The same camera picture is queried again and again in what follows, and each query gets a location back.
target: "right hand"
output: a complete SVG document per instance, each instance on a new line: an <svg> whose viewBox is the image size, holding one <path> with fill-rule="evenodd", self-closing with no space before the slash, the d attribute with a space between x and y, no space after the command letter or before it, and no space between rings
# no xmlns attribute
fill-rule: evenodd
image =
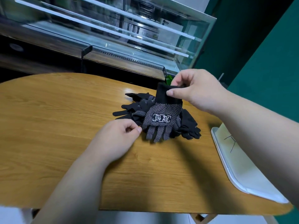
<svg viewBox="0 0 299 224"><path fill-rule="evenodd" d="M187 87L168 90L167 95L186 100L196 108L211 114L230 94L211 73L203 69L180 71L171 82L172 86L184 84Z"/></svg>

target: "printed label on glove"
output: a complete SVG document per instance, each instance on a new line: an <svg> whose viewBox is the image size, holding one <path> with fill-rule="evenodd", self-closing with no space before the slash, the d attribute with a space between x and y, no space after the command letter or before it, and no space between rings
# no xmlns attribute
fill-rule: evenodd
<svg viewBox="0 0 299 224"><path fill-rule="evenodd" d="M152 121L153 122L165 122L169 123L171 120L171 116L163 115L163 114L153 114Z"/></svg>

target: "tile floor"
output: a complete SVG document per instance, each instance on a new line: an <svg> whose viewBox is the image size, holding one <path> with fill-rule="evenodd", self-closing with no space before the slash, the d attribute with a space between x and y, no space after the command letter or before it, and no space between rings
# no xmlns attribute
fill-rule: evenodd
<svg viewBox="0 0 299 224"><path fill-rule="evenodd" d="M29 224L30 209L0 206L0 224ZM99 211L96 224L195 224L188 214ZM211 224L267 224L262 216L218 215Z"/></svg>

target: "dark green wall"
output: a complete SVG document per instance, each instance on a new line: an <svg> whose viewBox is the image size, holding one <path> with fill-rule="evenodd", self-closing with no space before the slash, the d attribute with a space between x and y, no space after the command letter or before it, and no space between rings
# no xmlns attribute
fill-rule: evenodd
<svg viewBox="0 0 299 224"><path fill-rule="evenodd" d="M205 13L217 18L195 68L229 85L293 0L210 0Z"/></svg>
<svg viewBox="0 0 299 224"><path fill-rule="evenodd" d="M299 0L294 0L228 89L299 122ZM295 209L276 219L298 224L299 212Z"/></svg>

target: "white tray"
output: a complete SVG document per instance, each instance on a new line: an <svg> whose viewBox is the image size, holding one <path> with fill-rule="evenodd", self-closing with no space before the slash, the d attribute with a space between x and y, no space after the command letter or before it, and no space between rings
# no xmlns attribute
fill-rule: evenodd
<svg viewBox="0 0 299 224"><path fill-rule="evenodd" d="M224 124L213 127L211 133L226 174L237 189L278 203L289 202L230 137Z"/></svg>

